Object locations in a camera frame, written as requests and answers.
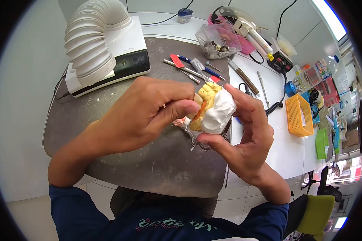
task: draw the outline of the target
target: blue jar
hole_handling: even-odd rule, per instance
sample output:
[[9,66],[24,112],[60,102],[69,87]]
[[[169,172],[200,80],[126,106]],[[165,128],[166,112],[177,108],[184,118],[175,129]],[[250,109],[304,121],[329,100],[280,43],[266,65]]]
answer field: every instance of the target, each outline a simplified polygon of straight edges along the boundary
[[193,11],[188,8],[187,9],[181,8],[180,10],[178,10],[177,21],[179,23],[188,23],[192,18],[192,13]]

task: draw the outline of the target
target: wooden handle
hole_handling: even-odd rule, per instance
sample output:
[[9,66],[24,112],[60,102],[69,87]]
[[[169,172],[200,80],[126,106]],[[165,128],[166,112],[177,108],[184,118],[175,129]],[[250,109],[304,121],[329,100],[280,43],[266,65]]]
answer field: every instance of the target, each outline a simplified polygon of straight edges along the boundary
[[246,74],[244,74],[244,72],[241,69],[236,69],[236,72],[241,76],[241,78],[246,82],[246,84],[255,94],[259,93],[259,90],[256,88],[256,86],[251,82],[251,80],[246,76]]

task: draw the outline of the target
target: blue container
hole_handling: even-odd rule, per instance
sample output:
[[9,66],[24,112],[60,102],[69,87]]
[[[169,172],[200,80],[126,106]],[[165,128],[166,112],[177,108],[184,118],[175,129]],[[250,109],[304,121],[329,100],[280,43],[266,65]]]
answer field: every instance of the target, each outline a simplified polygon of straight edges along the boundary
[[[304,92],[303,94],[301,94],[301,96],[308,102],[310,103],[310,93],[309,92]],[[318,107],[316,105],[311,106],[311,109],[317,113],[318,112]],[[319,123],[320,122],[320,118],[319,118],[319,114],[317,115],[317,117],[314,119],[314,115],[313,113],[311,113],[312,116],[312,123]]]
[[181,8],[180,10],[178,10],[178,16],[177,16],[177,21],[179,23],[187,23],[190,21],[190,19],[192,18],[192,13],[193,11],[188,9],[188,8]]

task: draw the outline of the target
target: red tape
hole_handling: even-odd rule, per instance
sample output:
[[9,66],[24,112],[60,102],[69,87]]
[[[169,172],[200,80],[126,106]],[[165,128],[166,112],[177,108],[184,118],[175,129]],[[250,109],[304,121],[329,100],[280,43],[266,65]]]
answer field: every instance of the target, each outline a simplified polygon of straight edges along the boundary
[[217,82],[220,81],[220,79],[217,78],[216,76],[211,76],[209,79],[212,80],[212,81],[215,82],[215,83],[217,83]]
[[181,63],[181,60],[178,58],[177,55],[171,54],[170,58],[172,58],[173,63],[176,65],[177,68],[185,67],[185,65],[183,65],[183,63]]

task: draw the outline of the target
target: forearm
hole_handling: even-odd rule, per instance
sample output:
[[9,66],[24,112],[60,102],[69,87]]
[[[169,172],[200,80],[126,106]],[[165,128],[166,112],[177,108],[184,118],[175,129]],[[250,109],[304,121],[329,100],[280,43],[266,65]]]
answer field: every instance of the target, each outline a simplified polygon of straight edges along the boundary
[[290,202],[291,191],[287,182],[268,164],[264,163],[252,185],[260,189],[265,199],[273,204]]
[[97,158],[83,133],[63,146],[48,166],[48,182],[57,187],[69,187],[84,175],[87,166]]

